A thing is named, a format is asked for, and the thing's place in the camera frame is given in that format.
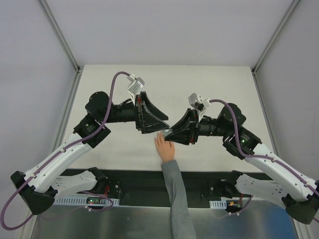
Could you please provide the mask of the clear nail polish bottle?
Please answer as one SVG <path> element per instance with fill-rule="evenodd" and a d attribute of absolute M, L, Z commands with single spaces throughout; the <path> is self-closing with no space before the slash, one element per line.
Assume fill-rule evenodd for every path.
<path fill-rule="evenodd" d="M 172 129 L 165 129 L 162 131 L 163 137 L 167 137 L 168 135 L 170 135 L 173 132 Z"/>

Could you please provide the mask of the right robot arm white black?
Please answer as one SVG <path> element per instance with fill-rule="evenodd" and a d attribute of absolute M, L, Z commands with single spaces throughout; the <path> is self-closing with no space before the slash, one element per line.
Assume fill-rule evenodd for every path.
<path fill-rule="evenodd" d="M 224 105 L 217 118 L 199 117 L 198 109 L 186 113 L 164 139 L 175 143 L 195 144 L 199 136 L 222 138 L 222 145 L 231 155 L 257 167 L 271 179 L 258 180 L 233 170 L 228 179 L 213 185 L 221 197 L 232 198 L 238 194 L 256 196 L 283 208 L 296 221 L 309 225 L 319 210 L 318 181 L 297 171 L 272 152 L 259 137 L 247 130 L 246 117 L 233 103 Z"/>

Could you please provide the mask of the grey sleeved forearm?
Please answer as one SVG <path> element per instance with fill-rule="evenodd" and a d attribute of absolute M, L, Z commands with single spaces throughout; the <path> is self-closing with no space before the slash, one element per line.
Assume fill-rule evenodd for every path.
<path fill-rule="evenodd" d="M 170 220 L 174 239 L 195 239 L 196 233 L 189 214 L 186 190 L 175 160 L 161 165 L 170 203 Z"/>

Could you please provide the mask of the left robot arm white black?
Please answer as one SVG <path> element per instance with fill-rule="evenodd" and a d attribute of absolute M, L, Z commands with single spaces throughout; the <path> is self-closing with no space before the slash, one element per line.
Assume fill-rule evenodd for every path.
<path fill-rule="evenodd" d="M 33 215 L 48 210 L 53 203 L 65 196 L 82 191 L 99 194 L 108 185 L 106 176 L 93 167 L 84 172 L 60 177 L 73 162 L 94 149 L 110 133 L 107 123 L 134 122 L 142 134 L 168 129 L 168 116 L 155 107 L 146 92 L 140 92 L 134 100 L 127 99 L 119 105 L 109 102 L 105 92 L 95 92 L 85 109 L 87 114 L 76 125 L 71 135 L 43 162 L 27 172 L 17 171 L 11 175 L 16 188 Z"/>

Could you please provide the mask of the person hand long nails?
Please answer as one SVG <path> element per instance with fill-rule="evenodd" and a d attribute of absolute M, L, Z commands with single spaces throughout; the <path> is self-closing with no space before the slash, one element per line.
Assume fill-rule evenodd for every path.
<path fill-rule="evenodd" d="M 165 141 L 162 131 L 160 133 L 157 133 L 155 137 L 155 146 L 156 146 L 158 155 L 161 158 L 163 163 L 167 163 L 174 160 L 174 156 L 175 156 L 174 144 L 170 141 Z"/>

